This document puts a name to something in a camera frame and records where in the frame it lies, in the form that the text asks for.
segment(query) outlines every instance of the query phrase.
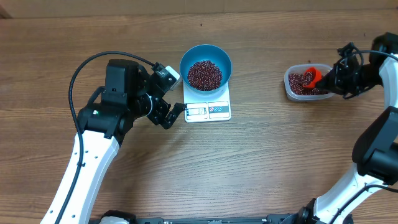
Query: digital scale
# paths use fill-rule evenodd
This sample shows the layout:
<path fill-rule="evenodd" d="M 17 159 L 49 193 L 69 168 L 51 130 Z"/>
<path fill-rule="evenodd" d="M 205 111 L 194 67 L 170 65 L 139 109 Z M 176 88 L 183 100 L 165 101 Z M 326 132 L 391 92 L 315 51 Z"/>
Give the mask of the digital scale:
<path fill-rule="evenodd" d="M 217 92 L 204 95 L 193 91 L 183 84 L 185 121 L 188 123 L 229 121 L 231 119 L 231 101 L 229 100 L 228 82 Z"/>

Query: bowl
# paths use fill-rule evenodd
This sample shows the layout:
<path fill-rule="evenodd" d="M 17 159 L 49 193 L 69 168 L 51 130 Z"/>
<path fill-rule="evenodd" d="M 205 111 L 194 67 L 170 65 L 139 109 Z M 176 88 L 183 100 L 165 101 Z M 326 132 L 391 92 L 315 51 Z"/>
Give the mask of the bowl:
<path fill-rule="evenodd" d="M 197 90 L 194 87 L 192 87 L 191 84 L 189 84 L 187 78 L 189 69 L 194 63 L 201 62 L 204 60 L 210 60 L 211 62 L 215 63 L 216 66 L 220 68 L 223 74 L 220 87 L 218 87 L 215 90 L 209 90 L 209 91 Z M 189 49 L 182 57 L 180 62 L 180 74 L 186 86 L 188 86 L 194 92 L 199 94 L 209 95 L 216 93 L 227 84 L 232 74 L 232 61 L 229 58 L 228 54 L 223 49 L 217 46 L 210 44 L 197 45 Z"/>
<path fill-rule="evenodd" d="M 299 74 L 304 74 L 304 72 L 311 68 L 315 67 L 319 71 L 321 71 L 321 74 L 325 76 L 330 70 L 331 67 L 329 65 L 324 65 L 324 64 L 316 64 L 316 63 L 310 63 L 310 64 L 304 64 L 304 65 L 294 65 L 291 66 L 285 73 L 285 89 L 286 89 L 286 95 L 287 98 L 292 100 L 292 101 L 313 101 L 313 100 L 324 100 L 327 98 L 330 98 L 334 95 L 334 93 L 328 93 L 328 94 L 322 94 L 322 95 L 312 95 L 312 96 L 303 96 L 303 95 L 297 95 L 295 94 L 291 89 L 289 85 L 289 74 L 291 73 L 299 73 Z"/>

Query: red scoop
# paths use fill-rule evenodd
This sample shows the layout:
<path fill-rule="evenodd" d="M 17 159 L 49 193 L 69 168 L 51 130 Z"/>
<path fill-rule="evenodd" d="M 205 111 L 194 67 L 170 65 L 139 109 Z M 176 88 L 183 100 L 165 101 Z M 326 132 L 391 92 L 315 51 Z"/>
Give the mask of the red scoop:
<path fill-rule="evenodd" d="M 314 76 L 314 78 L 313 78 L 313 80 L 312 80 L 312 82 L 311 82 L 310 84 L 305 85 L 305 84 L 303 83 L 303 87 L 304 87 L 304 88 L 315 88 L 315 84 L 316 84 L 319 80 L 322 79 L 321 71 L 319 71 L 318 69 L 316 69 L 316 68 L 314 68 L 314 67 L 311 67 L 311 68 L 307 69 L 307 70 L 304 72 L 303 77 L 305 78 L 307 75 L 310 75 L 311 73 L 312 73 L 312 74 L 315 74 L 315 76 Z"/>

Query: beige wall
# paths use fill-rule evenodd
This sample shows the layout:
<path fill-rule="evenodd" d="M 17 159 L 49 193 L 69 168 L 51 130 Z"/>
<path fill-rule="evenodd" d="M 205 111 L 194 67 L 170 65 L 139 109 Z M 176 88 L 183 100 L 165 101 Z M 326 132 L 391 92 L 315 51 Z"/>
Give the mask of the beige wall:
<path fill-rule="evenodd" d="M 32 18 L 393 9 L 398 6 L 398 2 L 397 0 L 0 0 L 0 6 L 3 6 L 6 14 L 13 18 Z"/>

